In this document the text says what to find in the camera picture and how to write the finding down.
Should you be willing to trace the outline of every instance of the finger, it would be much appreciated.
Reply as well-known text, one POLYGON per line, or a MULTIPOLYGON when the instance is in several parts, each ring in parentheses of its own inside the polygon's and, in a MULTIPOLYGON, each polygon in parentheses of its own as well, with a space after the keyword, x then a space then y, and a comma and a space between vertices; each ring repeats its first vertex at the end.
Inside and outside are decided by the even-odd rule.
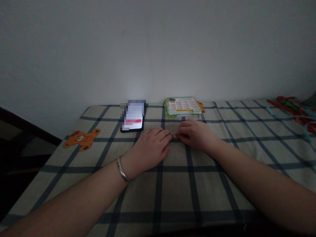
POLYGON ((188 118, 187 121, 188 121, 188 122, 196 122, 196 120, 190 119, 190 118, 188 118))
POLYGON ((189 126, 192 126, 193 123, 190 122, 190 121, 183 121, 182 123, 180 123, 180 126, 179 127, 189 127, 189 126))
POLYGON ((169 146, 166 146, 166 147, 162 150, 161 155, 160 155, 160 157, 159 157, 159 162, 162 161, 164 158, 166 158, 169 149, 170 149, 170 147, 169 147, 169 146))
POLYGON ((159 139, 159 141, 163 140, 165 136, 169 135, 170 131, 168 130, 163 130, 160 131, 159 133, 157 133, 157 135, 155 137, 157 137, 157 139, 159 139))
POLYGON ((173 134, 165 136, 160 142, 162 146, 166 146, 174 138, 173 134))
POLYGON ((151 129, 148 129, 148 130, 146 130, 146 131, 144 131, 144 133, 143 134, 149 134, 151 131, 153 130, 153 128, 151 128, 151 129))
POLYGON ((175 133, 177 136, 180 134, 187 134, 190 135, 191 127, 181 127, 178 129, 178 131, 175 133))
POLYGON ((163 130, 162 127, 154 128, 153 130, 150 131, 149 135, 155 136, 157 133, 159 133, 159 132, 162 131, 162 130, 163 130))
POLYGON ((186 145, 190 145, 190 138, 185 137, 184 135, 178 135, 180 141, 182 141, 186 145))

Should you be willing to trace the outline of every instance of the rubber band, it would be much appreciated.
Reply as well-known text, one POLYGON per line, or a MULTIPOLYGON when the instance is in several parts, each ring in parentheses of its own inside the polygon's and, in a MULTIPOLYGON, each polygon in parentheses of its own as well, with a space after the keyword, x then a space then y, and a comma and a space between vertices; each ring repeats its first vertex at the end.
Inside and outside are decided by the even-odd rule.
MULTIPOLYGON (((289 115, 276 115, 272 112, 272 110, 270 109, 267 101, 265 100, 264 101, 269 113, 271 114, 271 116, 274 116, 274 117, 279 117, 279 118, 307 118, 307 119, 314 119, 316 120, 316 117, 311 117, 311 116, 296 116, 296 115, 292 115, 292 116, 289 116, 289 115)), ((312 143, 312 139, 310 138, 309 136, 309 132, 308 132, 308 125, 311 124, 311 123, 316 123, 316 121, 311 121, 311 122, 308 122, 304 125, 303 127, 303 132, 308 140, 309 143, 312 143)))

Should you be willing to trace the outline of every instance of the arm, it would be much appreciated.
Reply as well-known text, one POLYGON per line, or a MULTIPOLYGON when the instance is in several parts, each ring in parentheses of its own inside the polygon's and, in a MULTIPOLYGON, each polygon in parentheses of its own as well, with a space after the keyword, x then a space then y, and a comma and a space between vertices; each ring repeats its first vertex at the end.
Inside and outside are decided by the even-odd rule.
POLYGON ((297 232, 316 234, 314 192, 220 140, 202 122, 188 119, 182 122, 176 135, 183 143, 212 156, 272 221, 297 232))
MULTIPOLYGON (((145 131, 120 159, 126 176, 133 179, 155 167, 166 157, 169 150, 166 145, 172 138, 162 128, 145 131)), ((126 185, 115 160, 28 214, 0 236, 86 236, 126 185)))

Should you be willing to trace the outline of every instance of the white wall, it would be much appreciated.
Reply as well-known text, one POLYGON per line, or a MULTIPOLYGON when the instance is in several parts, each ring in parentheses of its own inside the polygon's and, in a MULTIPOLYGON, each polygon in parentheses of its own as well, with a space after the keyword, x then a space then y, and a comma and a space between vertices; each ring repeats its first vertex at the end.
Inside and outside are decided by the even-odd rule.
POLYGON ((2 1, 0 106, 64 138, 90 105, 294 95, 316 81, 315 1, 2 1))

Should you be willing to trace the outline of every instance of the teddy bear print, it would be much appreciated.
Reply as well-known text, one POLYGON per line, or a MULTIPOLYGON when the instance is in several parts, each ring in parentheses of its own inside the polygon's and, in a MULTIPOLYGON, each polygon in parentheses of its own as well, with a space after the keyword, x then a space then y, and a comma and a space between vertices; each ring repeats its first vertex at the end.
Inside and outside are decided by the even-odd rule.
POLYGON ((89 150, 92 146, 94 139, 100 133, 100 129, 96 128, 91 133, 84 134, 79 130, 74 131, 73 134, 68 138, 66 143, 64 144, 64 148, 68 148, 72 145, 76 145, 79 143, 81 146, 79 151, 86 151, 89 150))

